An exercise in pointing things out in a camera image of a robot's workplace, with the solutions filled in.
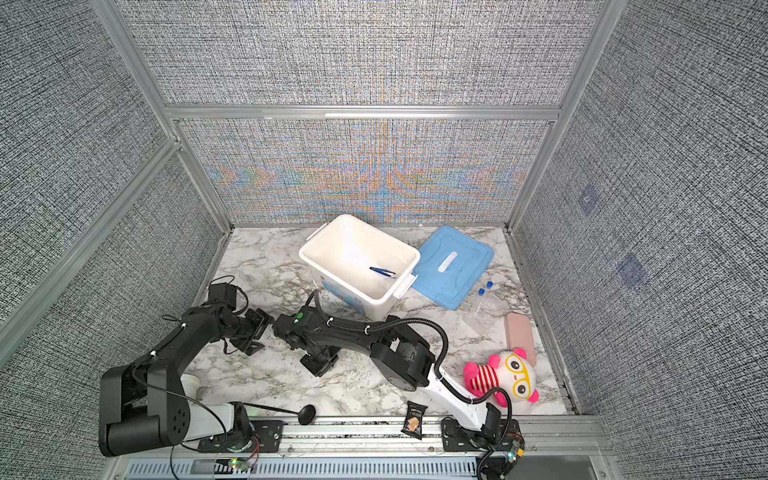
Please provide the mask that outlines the white plastic storage bin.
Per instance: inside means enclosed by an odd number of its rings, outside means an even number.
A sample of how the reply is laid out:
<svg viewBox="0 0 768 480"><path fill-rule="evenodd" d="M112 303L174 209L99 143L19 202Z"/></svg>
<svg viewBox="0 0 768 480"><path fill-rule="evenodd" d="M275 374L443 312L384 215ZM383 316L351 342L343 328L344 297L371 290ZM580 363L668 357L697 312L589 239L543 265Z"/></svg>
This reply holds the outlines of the white plastic storage bin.
<svg viewBox="0 0 768 480"><path fill-rule="evenodd" d="M342 214L307 237L299 257L320 287L368 319L382 321L416 280L419 251L352 216ZM387 278L370 270L397 273Z"/></svg>

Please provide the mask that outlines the blue plastic tweezers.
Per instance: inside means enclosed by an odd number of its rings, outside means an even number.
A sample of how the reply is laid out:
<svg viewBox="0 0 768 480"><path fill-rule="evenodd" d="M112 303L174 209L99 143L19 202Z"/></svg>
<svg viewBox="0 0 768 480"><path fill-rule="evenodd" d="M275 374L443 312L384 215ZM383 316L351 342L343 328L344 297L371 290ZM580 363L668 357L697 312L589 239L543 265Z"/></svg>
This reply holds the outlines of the blue plastic tweezers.
<svg viewBox="0 0 768 480"><path fill-rule="evenodd" d="M387 277L387 278L396 278L397 277L397 273L396 272L393 272L393 271L388 270L388 269L379 268L379 267L370 267L370 270L373 271L374 273L377 273L377 274L382 275L382 276Z"/></svg>

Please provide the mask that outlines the blue plastic bin lid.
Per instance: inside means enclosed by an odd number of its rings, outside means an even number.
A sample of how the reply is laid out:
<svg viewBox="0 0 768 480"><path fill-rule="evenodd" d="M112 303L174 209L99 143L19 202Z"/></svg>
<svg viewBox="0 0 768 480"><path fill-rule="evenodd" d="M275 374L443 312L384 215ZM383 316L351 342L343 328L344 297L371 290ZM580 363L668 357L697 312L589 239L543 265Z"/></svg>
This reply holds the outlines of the blue plastic bin lid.
<svg viewBox="0 0 768 480"><path fill-rule="evenodd" d="M440 227L419 253L412 288L447 310L464 302L494 257L490 246L450 226Z"/></svg>

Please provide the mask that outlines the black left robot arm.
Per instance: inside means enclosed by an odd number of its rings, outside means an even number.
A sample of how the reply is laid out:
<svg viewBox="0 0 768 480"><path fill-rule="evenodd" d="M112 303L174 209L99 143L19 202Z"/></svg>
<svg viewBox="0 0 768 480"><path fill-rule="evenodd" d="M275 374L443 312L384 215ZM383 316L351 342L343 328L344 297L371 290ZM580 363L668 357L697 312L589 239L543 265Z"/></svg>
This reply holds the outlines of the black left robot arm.
<svg viewBox="0 0 768 480"><path fill-rule="evenodd" d="M211 451L244 447L253 429L240 402L208 406L185 392L182 374L208 344L227 341L250 356L274 317L260 308L237 307L242 290L231 283L209 285L207 300L185 311L179 324L133 362L107 370L100 379L98 444L117 457L197 439Z"/></svg>

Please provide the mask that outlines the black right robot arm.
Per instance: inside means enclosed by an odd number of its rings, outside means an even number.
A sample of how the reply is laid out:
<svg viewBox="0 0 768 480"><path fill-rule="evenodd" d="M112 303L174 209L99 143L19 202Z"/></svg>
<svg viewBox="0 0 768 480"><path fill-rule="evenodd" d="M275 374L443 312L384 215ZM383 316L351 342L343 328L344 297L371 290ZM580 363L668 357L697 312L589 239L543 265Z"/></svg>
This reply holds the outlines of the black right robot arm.
<svg viewBox="0 0 768 480"><path fill-rule="evenodd" d="M281 315L274 335L293 350L301 350L303 366L316 377L337 362L342 350L365 355L382 376L406 392L425 392L440 403L455 423L446 439L465 442L482 452L476 462L479 479L505 479L525 451L519 422L512 416L512 401L501 387L472 393L442 368L449 339L438 323L424 318L388 316L365 323L326 313L319 291L292 315Z"/></svg>

